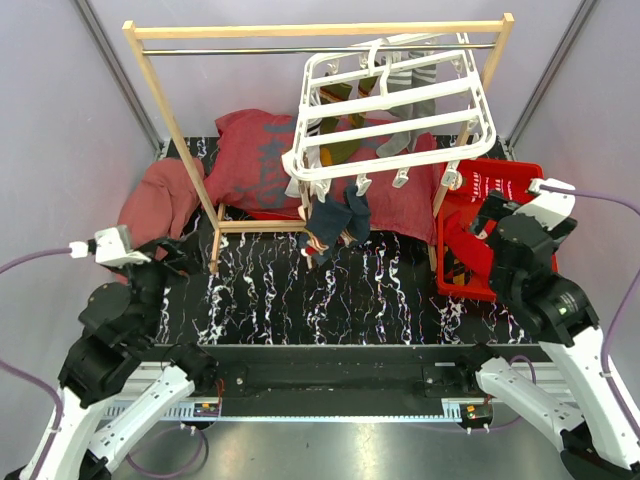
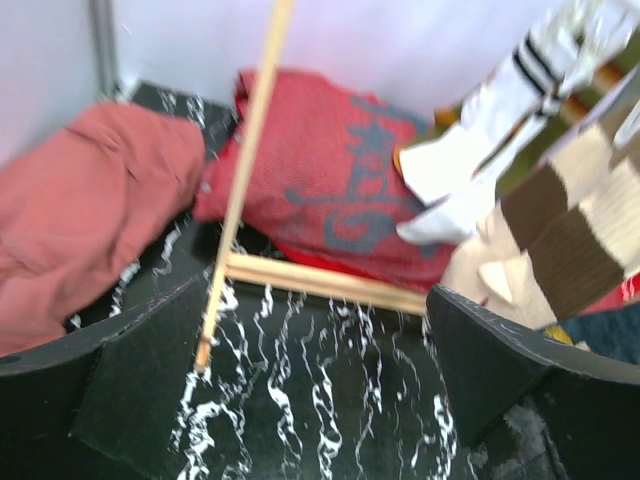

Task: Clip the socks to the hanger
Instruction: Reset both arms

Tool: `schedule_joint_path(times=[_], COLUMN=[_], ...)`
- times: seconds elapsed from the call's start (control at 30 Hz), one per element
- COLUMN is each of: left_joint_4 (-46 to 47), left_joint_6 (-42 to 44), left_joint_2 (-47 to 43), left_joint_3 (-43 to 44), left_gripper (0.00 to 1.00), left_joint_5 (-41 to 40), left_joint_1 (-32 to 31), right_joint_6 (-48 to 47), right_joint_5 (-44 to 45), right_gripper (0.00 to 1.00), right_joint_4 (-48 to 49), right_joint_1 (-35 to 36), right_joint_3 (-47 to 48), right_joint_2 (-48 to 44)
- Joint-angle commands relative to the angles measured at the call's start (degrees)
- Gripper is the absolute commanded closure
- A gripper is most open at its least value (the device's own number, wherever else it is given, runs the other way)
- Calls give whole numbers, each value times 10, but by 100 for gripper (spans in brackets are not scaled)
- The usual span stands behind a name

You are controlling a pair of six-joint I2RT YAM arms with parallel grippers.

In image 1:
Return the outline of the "white plastic clip hanger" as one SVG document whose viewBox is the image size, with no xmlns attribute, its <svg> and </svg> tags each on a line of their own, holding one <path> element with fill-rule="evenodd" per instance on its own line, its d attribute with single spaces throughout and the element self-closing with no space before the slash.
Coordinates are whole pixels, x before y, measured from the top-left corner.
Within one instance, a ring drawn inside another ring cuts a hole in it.
<svg viewBox="0 0 640 480">
<path fill-rule="evenodd" d="M 467 33 L 402 34 L 353 46 L 438 45 L 470 41 Z M 442 164 L 443 184 L 454 182 L 457 166 L 489 151 L 497 131 L 485 93 L 485 75 L 477 50 L 394 51 L 315 54 L 305 64 L 292 147 L 282 156 L 290 177 L 287 195 L 324 201 L 333 181 L 351 179 L 364 195 L 369 174 L 394 170 L 392 185 L 404 186 L 412 167 Z M 378 77 L 367 98 L 357 98 L 358 81 Z M 321 105 L 318 91 L 334 83 L 353 85 L 350 100 Z M 318 119 L 365 113 L 362 128 L 314 135 Z M 360 139 L 357 152 L 344 164 L 324 167 L 319 146 Z"/>
</svg>

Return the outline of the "navy dark sock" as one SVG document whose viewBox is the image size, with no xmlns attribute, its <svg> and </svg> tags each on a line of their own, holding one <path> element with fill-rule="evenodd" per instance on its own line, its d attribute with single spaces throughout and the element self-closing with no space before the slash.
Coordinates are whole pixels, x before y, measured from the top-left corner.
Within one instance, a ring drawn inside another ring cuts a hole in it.
<svg viewBox="0 0 640 480">
<path fill-rule="evenodd" d="M 318 266 L 323 265 L 351 218 L 352 210 L 346 204 L 332 198 L 324 202 L 314 199 L 311 216 L 298 236 L 297 248 Z"/>
<path fill-rule="evenodd" d="M 352 217 L 341 234 L 346 246 L 364 243 L 371 232 L 371 210 L 365 195 L 357 194 L 355 185 L 348 186 L 344 191 L 344 200 L 351 209 Z"/>
</svg>

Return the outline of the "olive green ribbed sock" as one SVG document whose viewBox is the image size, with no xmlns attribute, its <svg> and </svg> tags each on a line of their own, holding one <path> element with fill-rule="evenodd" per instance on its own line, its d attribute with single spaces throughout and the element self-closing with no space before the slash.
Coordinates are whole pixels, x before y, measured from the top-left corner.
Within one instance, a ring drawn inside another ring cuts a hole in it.
<svg viewBox="0 0 640 480">
<path fill-rule="evenodd" d="M 367 98 L 373 91 L 378 77 L 365 77 L 358 81 L 357 98 Z M 321 105 L 335 104 L 350 100 L 353 85 L 350 83 L 334 83 L 319 88 L 318 100 Z M 362 128 L 365 124 L 365 113 L 341 114 L 333 117 L 318 119 L 314 126 L 314 135 L 328 135 L 343 130 Z M 319 146 L 320 163 L 322 166 L 335 166 L 344 164 L 360 148 L 361 140 L 346 140 L 333 143 L 325 143 Z"/>
</svg>

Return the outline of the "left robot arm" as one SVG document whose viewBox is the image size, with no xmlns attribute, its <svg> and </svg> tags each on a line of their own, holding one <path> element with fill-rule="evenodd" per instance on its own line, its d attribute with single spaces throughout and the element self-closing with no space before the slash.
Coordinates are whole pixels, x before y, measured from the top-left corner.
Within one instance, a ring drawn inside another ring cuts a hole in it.
<svg viewBox="0 0 640 480">
<path fill-rule="evenodd" d="M 79 314 L 83 326 L 53 388 L 7 362 L 2 370 L 44 390 L 54 410 L 30 461 L 10 479 L 109 479 L 132 447 L 176 402 L 221 393 L 218 362 L 194 343 L 175 344 L 167 366 L 143 393 L 104 428 L 104 413 L 154 345 L 167 286 L 204 268 L 197 234 L 161 237 L 139 247 L 122 228 L 109 228 L 64 248 L 72 258 L 124 277 L 96 288 Z"/>
</svg>

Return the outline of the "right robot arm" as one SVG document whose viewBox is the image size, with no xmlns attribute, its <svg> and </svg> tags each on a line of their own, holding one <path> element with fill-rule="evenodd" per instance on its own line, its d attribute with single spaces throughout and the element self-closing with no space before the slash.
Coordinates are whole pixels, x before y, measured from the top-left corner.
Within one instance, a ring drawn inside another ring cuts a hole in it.
<svg viewBox="0 0 640 480">
<path fill-rule="evenodd" d="M 574 402 L 563 403 L 484 344 L 460 358 L 454 384 L 466 396 L 481 392 L 510 407 L 557 449 L 575 479 L 639 476 L 639 409 L 613 365 L 598 316 L 586 293 L 552 267 L 575 229 L 573 190 L 535 182 L 526 204 L 492 191 L 471 224 L 495 226 L 490 289 L 537 342 L 565 380 Z"/>
</svg>

